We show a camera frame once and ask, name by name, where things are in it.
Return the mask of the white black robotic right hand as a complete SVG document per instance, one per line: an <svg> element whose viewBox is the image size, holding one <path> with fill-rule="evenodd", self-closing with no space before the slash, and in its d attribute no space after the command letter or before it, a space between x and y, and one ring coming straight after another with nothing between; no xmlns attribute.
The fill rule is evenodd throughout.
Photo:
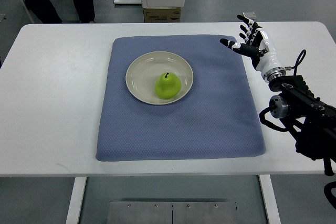
<svg viewBox="0 0 336 224"><path fill-rule="evenodd" d="M237 18L243 22L239 35L244 41L222 38L220 43L233 52L249 57L253 68L261 73L265 82L285 76L286 70L277 59L277 51L267 31L244 15L238 15Z"/></svg>

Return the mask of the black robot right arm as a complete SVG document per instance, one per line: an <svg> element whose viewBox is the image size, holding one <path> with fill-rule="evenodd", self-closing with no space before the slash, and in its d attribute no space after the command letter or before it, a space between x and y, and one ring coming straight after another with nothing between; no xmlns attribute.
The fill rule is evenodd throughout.
<svg viewBox="0 0 336 224"><path fill-rule="evenodd" d="M315 97L297 68L305 58L303 50L291 70L291 76L279 76L269 82L269 106L259 114L260 122L267 127L289 132L295 139L296 152L313 161L323 160L324 173L333 176L331 163L335 161L335 107Z"/></svg>

